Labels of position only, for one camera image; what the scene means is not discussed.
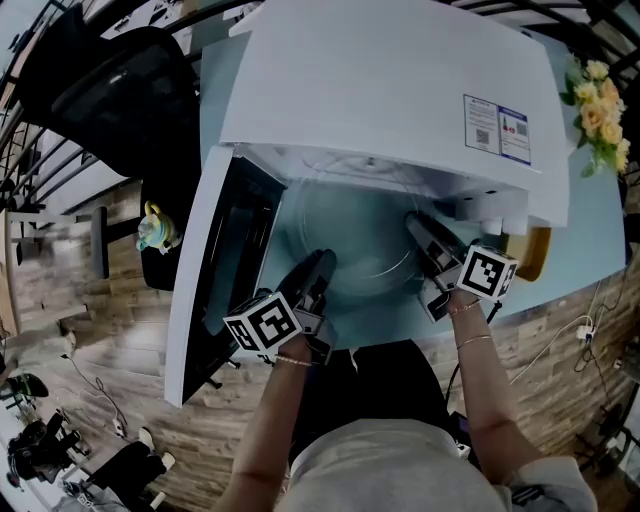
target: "wooden floor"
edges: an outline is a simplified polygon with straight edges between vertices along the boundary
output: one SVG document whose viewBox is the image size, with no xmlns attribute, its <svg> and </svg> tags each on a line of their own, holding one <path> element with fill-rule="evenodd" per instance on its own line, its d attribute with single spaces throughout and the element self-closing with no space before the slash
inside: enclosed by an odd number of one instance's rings
<svg viewBox="0 0 640 512">
<path fill-rule="evenodd" d="M 84 209 L 109 206 L 110 222 L 138 213 L 139 186 L 127 185 Z M 640 211 L 629 202 L 629 211 Z M 18 269 L 18 300 L 35 314 L 45 308 L 63 309 L 86 303 L 89 313 L 67 325 L 76 332 L 79 348 L 75 360 L 90 379 L 99 377 L 127 416 L 135 437 L 141 426 L 153 433 L 160 451 L 177 459 L 174 469 L 153 488 L 167 494 L 167 503 L 193 511 L 210 509 L 229 479 L 232 458 L 243 430 L 260 398 L 269 375 L 263 365 L 222 369 L 216 380 L 220 390 L 201 389 L 183 409 L 163 401 L 163 375 L 167 321 L 171 294 L 147 288 L 133 237 L 109 246 L 111 277 L 98 280 L 90 268 L 89 224 L 54 231 L 38 261 Z M 613 304 L 620 291 L 622 273 L 602 282 L 595 304 Z M 602 368 L 612 401 L 623 398 L 631 383 L 613 369 L 624 343 L 635 332 L 640 303 L 640 261 L 627 276 L 622 298 L 614 312 L 605 312 L 593 350 Z M 525 367 L 559 328 L 587 312 L 596 285 L 549 304 L 515 315 L 494 326 L 500 355 L 511 376 Z M 456 365 L 452 340 L 440 337 L 419 343 L 434 366 L 443 388 Z M 519 397 L 519 423 L 526 435 L 548 454 L 570 454 L 574 434 L 580 432 L 607 398 L 596 366 L 574 372 L 580 346 L 575 329 L 568 329 L 513 388 Z M 75 373 L 71 363 L 52 361 L 36 372 L 49 386 L 51 396 L 40 406 L 43 417 L 64 407 L 89 444 L 100 452 L 97 467 L 123 441 L 113 433 L 113 410 Z M 463 410 L 459 380 L 452 404 Z M 606 510 L 606 503 L 601 503 Z"/>
</svg>

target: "white t-shirt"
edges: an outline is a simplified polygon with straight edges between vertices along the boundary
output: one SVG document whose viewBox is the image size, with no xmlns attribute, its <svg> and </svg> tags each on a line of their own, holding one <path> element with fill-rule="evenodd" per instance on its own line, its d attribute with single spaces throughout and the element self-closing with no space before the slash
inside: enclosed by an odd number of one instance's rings
<svg viewBox="0 0 640 512">
<path fill-rule="evenodd" d="M 444 430 L 415 420 L 358 420 L 308 446 L 278 512 L 596 512 L 576 461 L 550 457 L 492 486 Z"/>
</svg>

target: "bracelet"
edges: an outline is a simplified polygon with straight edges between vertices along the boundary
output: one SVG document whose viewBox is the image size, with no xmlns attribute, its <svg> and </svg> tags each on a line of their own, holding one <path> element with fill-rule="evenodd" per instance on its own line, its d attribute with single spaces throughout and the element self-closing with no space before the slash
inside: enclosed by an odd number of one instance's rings
<svg viewBox="0 0 640 512">
<path fill-rule="evenodd" d="M 462 313 L 463 311 L 466 311 L 467 309 L 471 309 L 473 306 L 477 306 L 478 304 L 480 304 L 480 299 L 479 298 L 474 300 L 471 304 L 467 304 L 466 306 L 464 306 L 464 307 L 462 307 L 460 309 L 456 309 L 453 313 L 449 313 L 449 316 L 450 317 L 454 317 L 458 313 Z"/>
<path fill-rule="evenodd" d="M 484 336 L 476 336 L 475 338 L 471 338 L 470 340 L 465 341 L 464 343 L 460 343 L 460 345 L 456 345 L 456 347 L 458 348 L 458 350 L 460 350 L 462 347 L 464 347 L 465 345 L 468 345 L 469 343 L 476 341 L 476 340 L 490 340 L 491 339 L 491 335 L 490 334 L 485 334 Z"/>
<path fill-rule="evenodd" d="M 280 354 L 276 355 L 276 359 L 280 359 L 280 361 L 284 361 L 286 363 L 297 364 L 298 366 L 313 366 L 311 363 L 307 363 L 306 361 L 298 361 L 297 359 L 281 356 Z"/>
</svg>

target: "black pants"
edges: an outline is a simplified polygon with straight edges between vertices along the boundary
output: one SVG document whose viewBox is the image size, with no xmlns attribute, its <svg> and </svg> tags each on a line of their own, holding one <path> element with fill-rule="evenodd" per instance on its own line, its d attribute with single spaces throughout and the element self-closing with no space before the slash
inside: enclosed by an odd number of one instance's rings
<svg viewBox="0 0 640 512">
<path fill-rule="evenodd" d="M 411 340 L 333 353 L 309 370 L 289 463 L 313 441 L 361 418 L 414 419 L 451 431 L 431 365 Z"/>
<path fill-rule="evenodd" d="M 149 511 L 140 499 L 147 484 L 166 473 L 162 459 L 149 447 L 136 441 L 111 457 L 89 479 L 101 489 L 109 487 L 129 510 Z"/>
</svg>

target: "qr code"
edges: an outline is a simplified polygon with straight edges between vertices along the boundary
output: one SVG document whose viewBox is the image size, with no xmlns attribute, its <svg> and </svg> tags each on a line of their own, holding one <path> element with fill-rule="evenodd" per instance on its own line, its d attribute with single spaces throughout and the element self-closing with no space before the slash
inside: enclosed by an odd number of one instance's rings
<svg viewBox="0 0 640 512">
<path fill-rule="evenodd" d="M 476 142 L 478 144 L 489 144 L 489 132 L 476 129 Z"/>
</svg>

